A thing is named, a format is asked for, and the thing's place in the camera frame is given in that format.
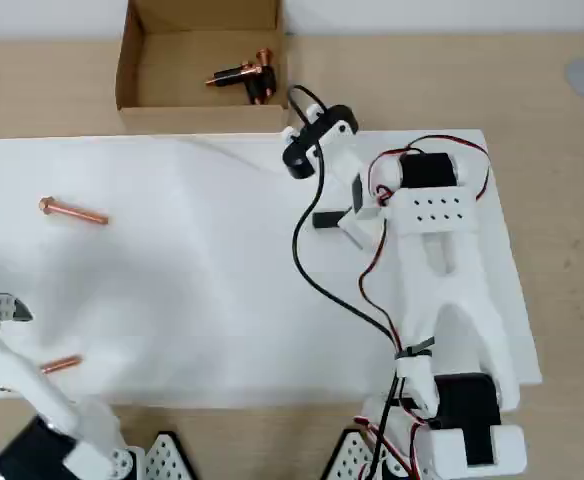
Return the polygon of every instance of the perforated bracket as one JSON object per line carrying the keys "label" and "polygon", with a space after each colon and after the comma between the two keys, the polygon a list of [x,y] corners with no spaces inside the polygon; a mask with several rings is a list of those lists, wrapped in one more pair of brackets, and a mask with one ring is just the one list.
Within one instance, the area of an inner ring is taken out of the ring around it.
{"label": "perforated bracket", "polygon": [[465,187],[402,188],[390,204],[400,236],[478,230],[476,198]]}
{"label": "perforated bracket", "polygon": [[187,459],[174,438],[159,434],[145,456],[146,480],[196,480]]}
{"label": "perforated bracket", "polygon": [[[330,470],[322,480],[358,480],[365,478],[372,462],[372,454],[359,432],[350,432],[345,435],[343,442],[338,447],[336,456],[333,457]],[[382,446],[379,467],[375,475],[376,479],[383,478],[383,465],[387,467],[395,477],[406,478],[407,472],[401,464],[389,454]]]}

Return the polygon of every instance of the bolt head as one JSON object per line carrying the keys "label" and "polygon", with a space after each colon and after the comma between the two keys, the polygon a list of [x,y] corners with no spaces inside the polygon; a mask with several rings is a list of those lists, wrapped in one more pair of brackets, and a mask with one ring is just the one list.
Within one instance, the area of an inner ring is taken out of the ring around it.
{"label": "bolt head", "polygon": [[39,201],[39,208],[43,213],[48,215],[50,210],[50,204],[54,201],[54,197],[44,197]]}

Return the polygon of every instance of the black wire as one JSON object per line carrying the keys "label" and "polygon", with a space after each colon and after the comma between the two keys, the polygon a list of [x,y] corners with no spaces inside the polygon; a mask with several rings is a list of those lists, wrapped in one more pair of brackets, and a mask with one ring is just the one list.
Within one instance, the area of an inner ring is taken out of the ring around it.
{"label": "black wire", "polygon": [[[394,400],[394,394],[396,393],[396,387],[398,386],[398,384],[399,377],[393,374],[392,385],[390,385],[390,392],[388,393],[388,398],[385,400],[385,405],[383,406],[383,414],[381,415],[381,422],[379,423],[379,431],[376,436],[376,446],[374,447],[374,455],[372,456],[372,463],[370,464],[370,473],[368,474],[367,480],[372,480],[374,478],[374,475],[376,475],[376,469],[379,465],[379,457],[381,456],[381,446],[383,445],[383,435],[385,434],[385,426],[388,423],[390,407],[392,406],[392,400]],[[401,389],[399,396],[403,395],[404,386],[405,378],[401,380]]]}
{"label": "black wire", "polygon": [[[292,98],[292,92],[294,90],[302,91],[303,93],[308,95],[310,98],[312,98],[312,100],[317,102],[321,106],[321,108],[323,108],[323,109],[325,109],[325,105],[323,104],[323,102],[321,102],[318,99],[318,97],[314,93],[310,92],[307,88],[305,88],[302,85],[292,85],[288,89],[288,101],[290,103],[290,106],[294,109],[295,112],[297,112],[297,114],[299,115],[301,120],[307,126],[310,124],[310,122],[308,121],[307,117],[301,111],[301,108],[299,107],[298,103],[296,103],[294,98]],[[301,233],[301,228],[303,227],[303,224],[305,223],[305,221],[308,219],[308,217],[310,216],[310,214],[312,213],[314,208],[319,203],[319,200],[321,199],[321,195],[323,194],[323,187],[325,185],[325,159],[323,158],[323,150],[321,149],[321,145],[319,144],[319,142],[316,143],[315,148],[316,148],[316,154],[317,154],[317,159],[318,159],[318,164],[319,164],[319,184],[317,186],[316,193],[314,194],[314,198],[312,199],[312,202],[310,202],[310,205],[305,209],[305,211],[301,215],[301,218],[299,218],[299,221],[297,222],[296,226],[294,227],[294,232],[292,233],[292,259],[294,261],[294,265],[296,266],[296,268],[299,271],[299,273],[301,274],[301,276],[305,279],[306,282],[308,282],[310,284],[310,286],[312,288],[314,288],[316,291],[318,291],[319,293],[321,293],[325,297],[332,300],[337,305],[340,305],[341,307],[345,308],[350,313],[365,320],[367,323],[369,323],[374,328],[379,330],[383,335],[388,337],[388,339],[392,342],[392,345],[394,345],[394,339],[392,338],[392,334],[390,333],[390,331],[386,327],[381,325],[379,322],[374,320],[372,317],[370,317],[366,313],[364,313],[361,310],[359,310],[358,308],[350,305],[346,301],[340,299],[339,297],[337,297],[336,295],[334,295],[333,293],[329,292],[328,290],[323,288],[321,285],[316,283],[314,281],[314,279],[312,277],[310,277],[310,275],[308,275],[308,273],[305,271],[305,268],[303,268],[303,265],[301,264],[301,260],[299,259],[299,245],[298,245],[299,234]]]}
{"label": "black wire", "polygon": [[310,97],[312,100],[314,100],[319,107],[321,107],[321,110],[323,110],[323,112],[327,112],[328,107],[325,106],[325,103],[323,103],[323,101],[317,97],[314,92],[312,92],[310,89],[304,87],[303,85],[292,85],[290,88],[288,88],[288,101],[290,103],[290,106],[292,107],[292,110],[294,110],[296,112],[296,114],[298,115],[298,117],[301,119],[301,121],[304,123],[304,125],[307,127],[308,125],[310,125],[310,120],[308,120],[308,117],[305,116],[305,113],[303,113],[303,110],[301,110],[301,107],[299,107],[299,104],[296,103],[294,101],[294,99],[292,98],[292,92],[294,90],[299,90],[303,93],[305,93],[308,97]]}

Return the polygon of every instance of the white wall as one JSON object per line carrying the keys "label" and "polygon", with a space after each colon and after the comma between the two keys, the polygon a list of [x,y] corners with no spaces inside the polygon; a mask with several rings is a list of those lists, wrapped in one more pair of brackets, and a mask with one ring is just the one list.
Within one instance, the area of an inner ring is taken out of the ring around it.
{"label": "white wall", "polygon": [[[126,2],[0,0],[0,38],[115,37]],[[584,0],[285,0],[285,11],[295,33],[584,30]]]}

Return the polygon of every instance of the black clip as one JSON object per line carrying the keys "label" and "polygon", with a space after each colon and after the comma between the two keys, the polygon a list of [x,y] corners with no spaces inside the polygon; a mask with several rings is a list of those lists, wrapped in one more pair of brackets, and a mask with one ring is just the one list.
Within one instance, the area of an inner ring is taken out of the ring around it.
{"label": "black clip", "polygon": [[432,350],[429,350],[428,347],[431,347],[432,345],[434,345],[434,337],[430,337],[417,345],[411,345],[405,348],[404,350],[397,353],[394,358],[398,360],[399,358],[420,357],[422,355],[431,357]]}

